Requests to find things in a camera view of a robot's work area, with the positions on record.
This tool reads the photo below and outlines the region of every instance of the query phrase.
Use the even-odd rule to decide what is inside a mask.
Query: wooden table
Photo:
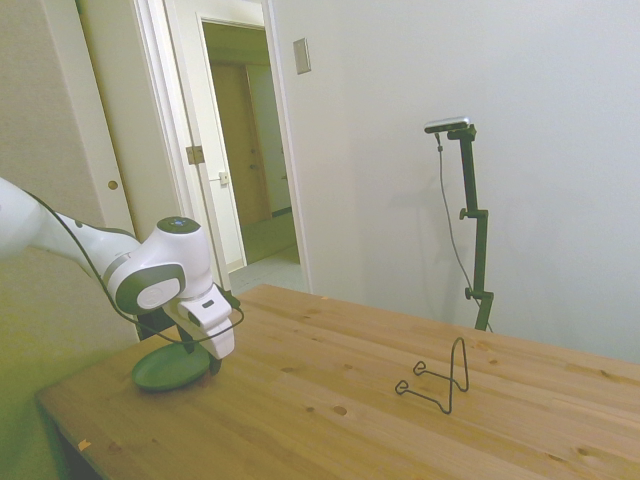
[[[639,365],[270,286],[240,298],[216,377],[140,391],[152,338],[40,402],[105,478],[640,479]],[[448,373],[458,336],[471,388],[451,415],[395,393],[446,401],[446,380],[411,370]]]

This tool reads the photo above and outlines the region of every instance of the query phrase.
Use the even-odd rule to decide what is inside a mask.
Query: black cable
[[[447,203],[447,195],[445,194],[445,191],[444,191],[444,180],[442,178],[442,150],[444,150],[444,148],[440,144],[440,135],[436,133],[435,137],[436,137],[436,140],[438,141],[438,155],[440,157],[440,191],[442,192],[444,209],[447,212],[447,223],[449,224],[449,237],[451,238],[451,245],[453,246],[453,252],[456,254],[456,260],[458,260],[458,265],[460,265],[460,269],[464,274],[464,278],[467,280],[467,285],[469,287],[469,290],[473,290],[473,287],[471,286],[471,280],[469,280],[469,275],[467,275],[467,270],[464,268],[464,265],[462,264],[462,260],[460,260],[460,255],[458,254],[458,247],[456,246],[456,241],[455,241],[455,238],[453,237],[453,227],[451,225],[451,214],[449,213],[449,204]],[[476,302],[476,305],[478,305],[478,308],[480,308],[480,302],[478,301],[478,299],[474,297],[473,300]],[[489,331],[493,333],[493,328],[491,328],[491,325],[489,324],[489,322],[487,322],[487,327],[489,327]]]
[[[60,216],[56,213],[55,210],[53,210],[49,205],[47,205],[47,203],[44,200],[39,199],[38,197],[36,197],[32,193],[29,193],[29,192],[26,192],[26,193],[29,194],[40,205],[42,205],[51,215],[53,215],[53,217],[58,221],[58,223],[60,223],[60,225],[62,225],[62,227],[71,236],[71,238],[73,239],[75,244],[78,246],[78,248],[82,252],[82,255],[87,260],[87,263],[89,263],[89,267],[91,268],[91,271],[93,272],[93,274],[95,275],[96,279],[98,280],[98,283],[100,283],[100,286],[102,287],[102,291],[107,296],[107,299],[109,300],[109,303],[111,304],[111,307],[115,310],[115,312],[118,315],[120,315],[122,318],[124,318],[127,322],[133,323],[134,325],[137,325],[138,327],[145,328],[147,331],[151,332],[152,334],[158,335],[160,338],[162,338],[164,340],[167,340],[168,342],[176,343],[176,344],[179,344],[179,345],[193,345],[195,343],[202,343],[202,342],[204,342],[206,340],[211,340],[212,338],[215,338],[215,337],[217,337],[219,335],[222,335],[223,333],[228,332],[232,328],[237,327],[238,325],[240,325],[243,322],[243,320],[244,320],[244,312],[242,311],[242,309],[239,306],[232,306],[233,309],[237,310],[241,314],[240,320],[238,320],[236,323],[234,323],[234,324],[230,325],[229,327],[225,328],[224,330],[221,330],[218,333],[215,333],[215,334],[210,335],[208,337],[200,338],[198,340],[180,341],[180,340],[174,340],[173,338],[169,338],[166,335],[163,335],[161,332],[158,332],[154,328],[151,328],[148,325],[145,325],[144,323],[141,323],[141,322],[139,322],[137,320],[129,318],[127,315],[124,314],[124,312],[122,312],[122,310],[120,310],[120,308],[118,307],[116,302],[113,300],[113,297],[109,293],[109,290],[107,289],[107,286],[105,285],[104,281],[102,280],[102,277],[98,273],[98,269],[95,267],[95,265],[91,261],[91,257],[89,256],[87,251],[84,249],[84,246],[82,245],[80,240],[78,240],[78,237],[76,237],[76,235],[73,233],[73,231],[69,228],[69,226],[64,222],[64,220],[62,220],[62,218],[60,218]]]

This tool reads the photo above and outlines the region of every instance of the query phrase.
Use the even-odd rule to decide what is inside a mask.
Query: door frame
[[[176,55],[175,45],[169,32],[169,22],[167,19],[167,8],[165,0],[133,0],[133,5],[138,19],[143,49],[147,61],[147,68],[151,76],[151,87],[156,105],[159,112],[160,123],[167,143],[167,150],[171,164],[171,170],[174,177],[176,193],[179,198],[180,208],[183,214],[196,218],[202,223],[206,222],[207,230],[212,233],[212,249],[213,255],[218,267],[220,282],[225,288],[230,289],[231,284],[226,268],[226,260],[224,259],[224,251],[220,238],[220,231],[217,220],[215,218],[215,210],[213,210],[213,199],[210,189],[201,188],[201,183],[194,178],[193,168],[188,163],[186,148],[193,145],[190,141],[190,131],[187,122],[186,112],[189,109],[189,101],[185,101],[185,96],[189,97],[189,87],[182,85],[177,70],[177,62],[179,55]],[[226,19],[211,18],[198,14],[198,23],[202,30],[202,22],[213,22],[219,24],[233,25],[247,28],[264,28],[267,37],[267,47],[269,59],[273,74],[274,93],[276,97],[276,105],[278,110],[278,121],[280,123],[280,132],[282,136],[282,147],[285,157],[285,168],[287,172],[287,183],[289,184],[289,193],[291,196],[291,205],[293,213],[293,221],[300,254],[300,265],[302,267],[303,280],[307,290],[313,293],[313,285],[309,271],[307,238],[304,221],[302,216],[302,206],[300,202],[300,189],[298,187],[296,166],[294,158],[294,150],[291,142],[290,118],[287,110],[286,96],[284,92],[284,81],[282,63],[277,49],[278,39],[272,29],[273,6],[271,0],[263,0],[262,2],[264,25],[248,25],[235,22],[229,22]],[[202,37],[203,48],[206,51],[206,43],[204,34],[200,32]],[[215,89],[213,88],[212,79],[209,78],[211,84],[214,111],[217,113],[217,105]],[[218,125],[216,134],[220,137],[221,144],[224,145],[221,126]],[[228,160],[225,154],[225,164],[228,168]],[[201,172],[206,175],[206,166],[199,165]],[[202,192],[205,196],[205,205],[202,205],[198,190],[208,190]],[[239,229],[237,221],[237,207],[234,203],[236,226]],[[244,259],[244,248],[242,246],[242,255]]]

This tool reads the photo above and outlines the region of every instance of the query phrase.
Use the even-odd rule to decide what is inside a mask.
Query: wall switch plate
[[[307,46],[307,39],[301,38],[293,42],[293,54],[296,58],[296,69],[298,75],[311,71],[311,62],[309,61],[309,47]]]

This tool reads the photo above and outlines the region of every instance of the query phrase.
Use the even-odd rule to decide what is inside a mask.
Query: baseboard
[[[271,218],[279,217],[280,215],[285,215],[287,213],[291,213],[292,211],[293,209],[291,207],[282,208],[280,210],[276,210],[275,212],[272,212]]]
[[[244,262],[242,261],[241,258],[239,258],[235,262],[227,263],[227,272],[229,273],[235,272],[236,270],[239,270],[242,267],[244,267]]]

